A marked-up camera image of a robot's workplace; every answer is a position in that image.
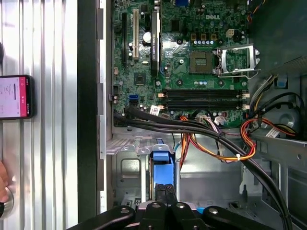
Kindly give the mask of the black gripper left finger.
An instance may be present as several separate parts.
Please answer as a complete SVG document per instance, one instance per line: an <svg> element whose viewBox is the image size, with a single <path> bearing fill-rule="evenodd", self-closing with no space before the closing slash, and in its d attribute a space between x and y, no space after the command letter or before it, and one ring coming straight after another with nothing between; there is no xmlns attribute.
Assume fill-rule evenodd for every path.
<svg viewBox="0 0 307 230"><path fill-rule="evenodd" d="M155 186L154 201L139 204L137 210L130 206L117 206L81 222L70 230L163 230L167 211L166 187Z"/></svg>

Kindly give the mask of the person hand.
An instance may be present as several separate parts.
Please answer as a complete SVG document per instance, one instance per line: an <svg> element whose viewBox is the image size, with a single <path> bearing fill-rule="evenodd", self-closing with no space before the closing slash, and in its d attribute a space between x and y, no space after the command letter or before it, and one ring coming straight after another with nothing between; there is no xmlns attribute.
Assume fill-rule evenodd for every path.
<svg viewBox="0 0 307 230"><path fill-rule="evenodd" d="M0 201L5 203L8 201L8 192L6 187L8 186L9 178L6 171L6 168L2 161L0 161Z"/></svg>

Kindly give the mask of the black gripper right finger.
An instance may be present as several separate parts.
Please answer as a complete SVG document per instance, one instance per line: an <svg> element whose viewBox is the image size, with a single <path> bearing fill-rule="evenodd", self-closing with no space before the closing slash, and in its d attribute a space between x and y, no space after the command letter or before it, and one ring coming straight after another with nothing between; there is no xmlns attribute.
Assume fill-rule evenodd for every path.
<svg viewBox="0 0 307 230"><path fill-rule="evenodd" d="M165 185L170 230L271 230L272 228L227 209L210 206L202 213L189 204L178 202L172 184Z"/></svg>

